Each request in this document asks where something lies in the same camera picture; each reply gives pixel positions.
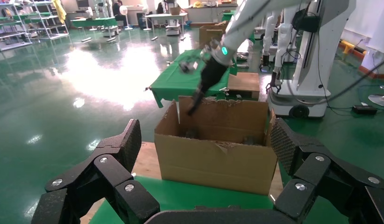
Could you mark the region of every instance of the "yellow object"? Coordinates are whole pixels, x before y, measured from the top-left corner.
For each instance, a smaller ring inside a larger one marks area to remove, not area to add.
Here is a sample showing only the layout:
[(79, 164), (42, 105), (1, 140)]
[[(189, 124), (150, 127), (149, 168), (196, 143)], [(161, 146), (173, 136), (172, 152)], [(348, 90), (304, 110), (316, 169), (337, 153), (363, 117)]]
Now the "yellow object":
[(55, 5), (56, 11), (57, 11), (57, 15), (58, 15), (58, 19), (60, 20), (60, 22), (62, 24), (64, 24), (65, 15), (67, 15), (67, 13), (64, 11), (63, 7), (61, 6), (60, 0), (52, 0), (52, 1), (53, 1), (53, 4)]
[(196, 1), (196, 2), (193, 4), (193, 7), (194, 7), (194, 8), (202, 8), (203, 5), (202, 5), (202, 3), (201, 3), (200, 1)]
[(346, 41), (341, 41), (341, 43), (345, 45), (345, 50), (343, 51), (344, 54), (348, 54), (350, 50), (354, 49), (355, 47), (353, 44)]

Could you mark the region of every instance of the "wooden pallet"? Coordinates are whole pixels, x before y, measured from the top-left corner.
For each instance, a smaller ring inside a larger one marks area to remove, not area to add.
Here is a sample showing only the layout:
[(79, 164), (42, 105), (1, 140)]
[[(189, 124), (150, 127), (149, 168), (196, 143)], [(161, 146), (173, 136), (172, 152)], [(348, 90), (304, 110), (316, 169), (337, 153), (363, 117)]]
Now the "wooden pallet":
[(258, 73), (238, 72), (237, 76), (229, 75), (229, 93), (244, 93), (248, 98), (259, 99), (259, 77)]

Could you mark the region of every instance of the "green led light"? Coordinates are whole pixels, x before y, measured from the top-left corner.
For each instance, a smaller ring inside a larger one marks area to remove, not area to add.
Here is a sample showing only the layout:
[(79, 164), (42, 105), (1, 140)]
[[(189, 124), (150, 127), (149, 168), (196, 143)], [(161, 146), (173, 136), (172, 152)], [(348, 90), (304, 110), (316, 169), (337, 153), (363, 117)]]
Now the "green led light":
[(223, 53), (224, 55), (227, 55), (227, 54), (228, 54), (228, 50), (227, 50), (226, 47), (222, 47), (222, 53)]

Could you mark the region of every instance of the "cardboard box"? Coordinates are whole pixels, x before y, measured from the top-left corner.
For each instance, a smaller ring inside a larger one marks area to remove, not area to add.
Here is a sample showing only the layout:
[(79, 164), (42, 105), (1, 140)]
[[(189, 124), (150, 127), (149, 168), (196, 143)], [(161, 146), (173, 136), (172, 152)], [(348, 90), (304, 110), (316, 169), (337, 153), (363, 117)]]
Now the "cardboard box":
[[(155, 129), (155, 146), (162, 178), (268, 195), (277, 157), (270, 147), (275, 119), (268, 103), (204, 99), (188, 116), (191, 97), (179, 98), (179, 120), (173, 101)], [(197, 139), (185, 137), (196, 130)], [(244, 145), (248, 136), (258, 144)]]
[(229, 75), (228, 93), (240, 94), (242, 98), (259, 99), (259, 76), (254, 72), (238, 72)]
[(212, 39), (221, 40), (222, 35), (225, 33), (227, 23), (220, 23), (216, 25), (207, 25), (199, 28), (199, 48), (203, 49), (205, 45), (209, 45)]

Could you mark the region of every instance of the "screw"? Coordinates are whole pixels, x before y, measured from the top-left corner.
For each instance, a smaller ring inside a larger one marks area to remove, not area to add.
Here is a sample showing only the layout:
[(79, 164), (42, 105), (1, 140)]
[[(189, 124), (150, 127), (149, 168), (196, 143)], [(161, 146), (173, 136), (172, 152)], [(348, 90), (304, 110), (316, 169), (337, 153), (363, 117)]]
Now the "screw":
[(321, 156), (316, 156), (316, 159), (317, 159), (318, 161), (320, 161), (320, 162), (323, 162), (323, 161), (324, 161), (324, 158), (321, 157)]
[(53, 185), (53, 186), (58, 186), (58, 185), (61, 184), (61, 182), (63, 182), (62, 179), (57, 179), (57, 180), (55, 180), (55, 181), (52, 183), (52, 185)]
[(133, 184), (128, 184), (128, 185), (126, 185), (126, 187), (125, 187), (125, 191), (127, 191), (127, 192), (130, 192), (130, 191), (132, 191), (134, 189), (134, 185)]
[(305, 187), (303, 184), (301, 184), (301, 183), (297, 183), (297, 184), (295, 184), (295, 187), (296, 187), (298, 190), (305, 190), (305, 189), (306, 189), (306, 187)]
[(372, 183), (375, 183), (375, 184), (379, 184), (380, 183), (380, 181), (377, 178), (372, 177), (372, 176), (368, 177), (368, 180), (371, 181)]
[(107, 157), (103, 157), (103, 158), (100, 159), (100, 162), (104, 163), (104, 162), (106, 162), (107, 160), (108, 160)]

